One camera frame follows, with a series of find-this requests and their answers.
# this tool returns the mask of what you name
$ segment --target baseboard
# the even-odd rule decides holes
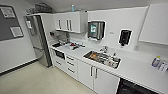
[[[38,61],[38,60],[35,59],[35,60],[30,61],[30,62],[28,62],[28,63],[22,64],[22,65],[20,65],[20,66],[15,67],[15,68],[12,68],[12,69],[9,69],[9,70],[7,70],[7,71],[4,71],[4,72],[0,73],[0,76],[3,76],[3,75],[5,75],[5,74],[7,74],[7,73],[10,73],[10,72],[13,72],[13,71],[15,71],[15,70],[18,70],[18,69],[20,69],[20,68],[23,68],[23,67],[25,67],[25,66],[27,66],[27,65],[33,64],[33,63],[35,63],[35,62],[37,62],[37,61]]]

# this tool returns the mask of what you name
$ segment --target paper towel dispenser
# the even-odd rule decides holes
[[[100,40],[104,37],[104,21],[91,21],[88,22],[88,38]]]
[[[130,30],[122,30],[121,31],[120,40],[119,40],[119,43],[121,44],[121,46],[128,44],[131,32],[132,31],[130,31]]]

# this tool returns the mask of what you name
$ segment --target floor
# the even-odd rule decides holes
[[[0,94],[96,94],[58,68],[33,63],[0,77]]]

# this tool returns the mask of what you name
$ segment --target refrigerator door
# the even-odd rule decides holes
[[[30,38],[38,61],[46,67],[52,65],[51,58],[44,34],[41,17],[26,16],[27,27],[30,31]]]
[[[36,48],[43,49],[43,43],[41,40],[41,35],[39,32],[39,26],[38,26],[36,16],[27,16],[26,18],[27,18],[26,23],[30,31],[30,37],[31,37],[33,46]]]

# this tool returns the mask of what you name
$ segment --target white countertop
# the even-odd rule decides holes
[[[158,71],[157,68],[152,67],[149,63],[130,59],[123,56],[117,56],[121,58],[121,61],[118,68],[114,69],[83,57],[86,53],[90,51],[97,51],[93,48],[80,47],[75,50],[70,50],[66,45],[57,48],[50,46],[50,48],[61,51],[76,59],[84,61],[99,69],[134,82],[155,92],[168,94],[168,72],[166,71],[166,73],[162,74]]]

